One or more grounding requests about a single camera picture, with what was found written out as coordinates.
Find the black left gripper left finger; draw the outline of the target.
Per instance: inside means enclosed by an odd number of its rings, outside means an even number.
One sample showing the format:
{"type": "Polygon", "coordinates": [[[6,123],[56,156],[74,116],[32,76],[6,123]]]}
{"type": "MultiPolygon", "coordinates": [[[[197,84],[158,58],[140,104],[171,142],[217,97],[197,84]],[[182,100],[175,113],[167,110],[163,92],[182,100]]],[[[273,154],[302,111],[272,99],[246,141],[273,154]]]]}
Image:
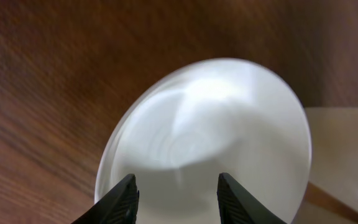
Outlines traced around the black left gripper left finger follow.
{"type": "Polygon", "coordinates": [[[102,199],[72,224],[135,224],[139,191],[134,174],[127,174],[102,199]]]}

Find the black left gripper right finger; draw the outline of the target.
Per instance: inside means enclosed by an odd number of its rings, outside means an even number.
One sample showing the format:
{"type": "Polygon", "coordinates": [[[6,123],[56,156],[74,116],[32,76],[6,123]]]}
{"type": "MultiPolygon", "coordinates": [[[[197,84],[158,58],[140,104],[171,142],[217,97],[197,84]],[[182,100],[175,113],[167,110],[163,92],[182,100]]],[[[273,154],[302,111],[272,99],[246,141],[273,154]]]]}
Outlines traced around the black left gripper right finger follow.
{"type": "Polygon", "coordinates": [[[217,197],[221,224],[285,224],[227,172],[219,174],[217,197]]]}

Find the cream white cup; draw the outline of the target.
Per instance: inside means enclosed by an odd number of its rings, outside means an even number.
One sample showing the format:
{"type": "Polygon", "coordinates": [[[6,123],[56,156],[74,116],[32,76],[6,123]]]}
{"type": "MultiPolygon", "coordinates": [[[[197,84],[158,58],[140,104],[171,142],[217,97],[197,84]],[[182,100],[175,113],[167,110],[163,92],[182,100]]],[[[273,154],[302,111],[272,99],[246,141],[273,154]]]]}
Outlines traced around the cream white cup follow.
{"type": "Polygon", "coordinates": [[[358,108],[308,108],[313,155],[294,223],[358,223],[358,108]]]}

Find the white small bowl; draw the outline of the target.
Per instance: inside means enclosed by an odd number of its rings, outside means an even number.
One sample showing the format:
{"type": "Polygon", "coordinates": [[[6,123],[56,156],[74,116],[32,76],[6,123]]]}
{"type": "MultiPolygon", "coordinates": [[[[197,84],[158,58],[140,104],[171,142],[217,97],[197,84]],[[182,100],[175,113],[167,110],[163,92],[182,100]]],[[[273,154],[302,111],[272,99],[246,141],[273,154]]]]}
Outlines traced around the white small bowl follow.
{"type": "Polygon", "coordinates": [[[164,77],[127,110],[103,152],[94,198],[134,174],[139,223],[218,223],[218,176],[227,172],[291,223],[311,155],[303,106],[278,75],[209,59],[164,77]]]}

